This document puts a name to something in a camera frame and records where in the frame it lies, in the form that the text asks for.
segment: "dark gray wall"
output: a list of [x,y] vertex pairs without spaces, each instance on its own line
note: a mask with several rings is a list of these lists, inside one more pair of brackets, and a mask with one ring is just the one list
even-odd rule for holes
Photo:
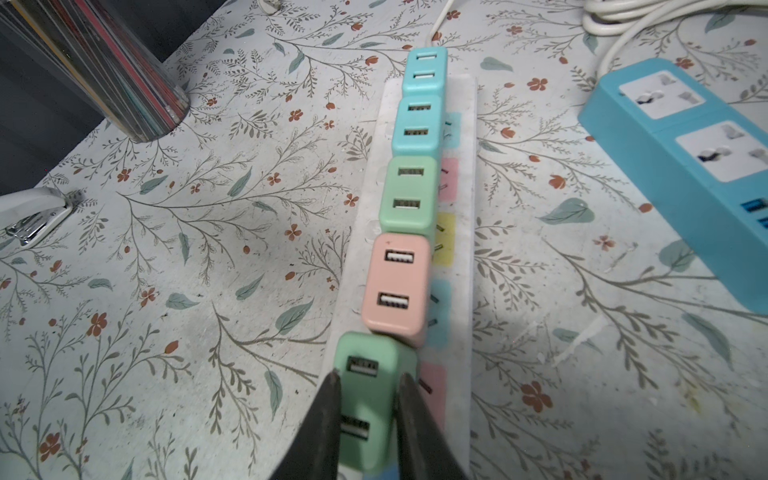
[[[224,0],[102,1],[165,60]],[[0,92],[0,194],[35,186],[102,119],[77,86],[2,26]]]

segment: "blue power strip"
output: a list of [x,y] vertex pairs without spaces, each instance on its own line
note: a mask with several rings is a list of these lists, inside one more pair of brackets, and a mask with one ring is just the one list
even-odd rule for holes
[[768,134],[659,58],[606,74],[579,121],[733,296],[768,313]]

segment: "tablecloth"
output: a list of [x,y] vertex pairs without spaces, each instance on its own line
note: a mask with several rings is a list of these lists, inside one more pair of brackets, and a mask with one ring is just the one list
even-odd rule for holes
[[[3,478],[266,478],[311,403],[384,81],[434,0],[229,0],[165,65],[169,136],[103,122],[41,184],[77,209],[0,243]],[[766,316],[579,125],[612,42],[578,0],[459,0],[478,89],[472,456],[480,478],[764,478]],[[764,14],[640,34],[768,127]]]

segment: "white power strip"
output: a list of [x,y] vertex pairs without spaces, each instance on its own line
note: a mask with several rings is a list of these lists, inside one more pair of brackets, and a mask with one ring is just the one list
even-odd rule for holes
[[[373,133],[362,182],[363,193],[360,196],[352,239],[344,262],[320,378],[333,369],[336,344],[342,334],[348,331],[368,332],[360,317],[360,308],[372,243],[381,233],[379,204],[387,164],[392,158],[392,133],[401,98],[402,79],[387,81]],[[468,471],[469,403],[472,392],[472,252],[477,148],[477,82],[474,77],[448,77],[445,112],[446,121],[450,125],[446,125],[448,137],[445,139],[442,154],[438,232],[431,272],[433,298],[430,300],[430,315],[427,317],[430,327],[426,345],[418,350],[421,385],[419,388],[429,388],[431,393],[424,391],[422,394],[435,397],[425,399],[425,402],[436,417],[438,425],[442,423],[444,426],[445,440],[456,461]],[[434,320],[438,316],[441,321],[436,323]],[[393,471],[397,463],[396,443],[393,441],[390,445],[391,467],[378,477],[367,475],[366,478],[397,478]],[[359,480],[362,473],[340,465],[339,478]]]

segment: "blue usb port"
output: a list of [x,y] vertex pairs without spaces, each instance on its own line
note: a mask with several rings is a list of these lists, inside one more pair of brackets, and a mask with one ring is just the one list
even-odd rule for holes
[[762,210],[763,208],[767,208],[768,202],[766,202],[764,198],[758,198],[757,200],[744,202],[743,204],[741,204],[741,207],[747,212],[752,213],[752,212],[757,212],[758,210]]

